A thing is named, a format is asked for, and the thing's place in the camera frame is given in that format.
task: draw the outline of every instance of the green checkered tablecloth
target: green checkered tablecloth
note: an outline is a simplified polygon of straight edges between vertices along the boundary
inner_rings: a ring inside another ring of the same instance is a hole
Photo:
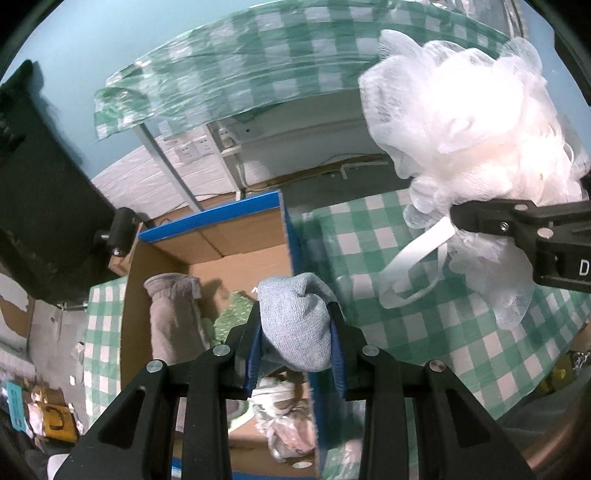
[[[84,350],[84,390],[89,427],[121,392],[119,352],[127,277],[90,289]]]
[[[409,202],[408,190],[400,190],[304,214],[294,225],[307,269],[333,288],[347,322],[360,327],[369,343],[417,365],[444,360],[498,418],[531,392],[567,350],[589,319],[591,296],[537,287],[521,324],[498,330],[480,295],[445,267],[443,278],[422,299],[398,309],[382,308],[375,288],[379,272],[422,233],[404,223],[402,211]],[[411,270],[408,291],[401,295],[426,287],[436,272],[436,256],[431,255]],[[319,383],[325,392],[333,391],[329,374],[319,375]],[[323,478],[357,478],[350,446],[362,435],[362,410],[332,396],[328,435],[340,447],[329,451]],[[410,442],[413,451],[416,439]]]
[[[190,30],[112,75],[95,94],[99,139],[148,118],[169,137],[267,105],[357,89],[384,29],[493,57],[509,38],[458,13],[404,0],[279,0]]]

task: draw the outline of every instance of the yellow object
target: yellow object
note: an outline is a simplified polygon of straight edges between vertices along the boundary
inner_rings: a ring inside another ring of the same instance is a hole
[[[43,411],[43,435],[64,442],[76,443],[78,435],[74,418],[67,407],[37,403]]]

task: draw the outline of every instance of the white wall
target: white wall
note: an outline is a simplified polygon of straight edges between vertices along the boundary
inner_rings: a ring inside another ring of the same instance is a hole
[[[358,91],[283,103],[236,127],[242,134],[239,158],[248,185],[331,160],[381,151],[369,136]],[[188,137],[199,140],[203,130],[195,128]],[[157,140],[198,199],[233,191],[219,157],[210,155],[183,164],[173,143]],[[184,204],[144,147],[92,182],[115,207],[127,206],[150,218]]]

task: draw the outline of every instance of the electrical outlet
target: electrical outlet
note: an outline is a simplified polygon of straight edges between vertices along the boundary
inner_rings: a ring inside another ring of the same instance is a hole
[[[199,148],[194,142],[189,142],[174,147],[174,152],[177,154],[178,159],[183,163],[192,163],[195,160],[199,160],[201,157],[203,157],[199,151]]]
[[[194,143],[202,157],[213,155],[216,152],[205,137],[198,138]]]
[[[178,145],[174,147],[174,151],[178,155],[178,159],[183,163],[192,163],[215,153],[205,137]]]

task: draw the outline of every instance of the cable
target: cable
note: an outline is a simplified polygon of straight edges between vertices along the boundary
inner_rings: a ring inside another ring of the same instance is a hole
[[[324,160],[321,164],[316,165],[316,167],[320,167],[320,166],[328,163],[333,158],[335,158],[335,157],[342,157],[343,155],[359,155],[359,156],[364,156],[364,155],[381,155],[381,154],[374,154],[374,153],[362,153],[362,154],[352,153],[352,154],[349,154],[349,153],[343,153],[343,154],[333,155],[328,160]],[[297,178],[297,179],[291,179],[291,180],[286,180],[286,181],[282,181],[282,182],[279,182],[279,183],[275,183],[272,186],[268,186],[268,187],[265,187],[265,188],[262,188],[262,189],[252,189],[252,188],[247,187],[246,188],[246,191],[247,192],[264,192],[264,191],[269,190],[271,188],[283,187],[285,185],[289,185],[290,183],[294,183],[294,182],[297,182],[297,181],[300,181],[300,180],[313,179],[314,177],[318,177],[318,176],[321,176],[321,175],[326,175],[327,173],[338,172],[338,171],[340,171],[340,169],[341,169],[341,167],[335,168],[334,170],[327,170],[327,171],[323,171],[323,172],[319,172],[319,173],[313,173],[312,175],[308,175],[308,176],[305,176],[305,177],[300,177],[300,178]]]

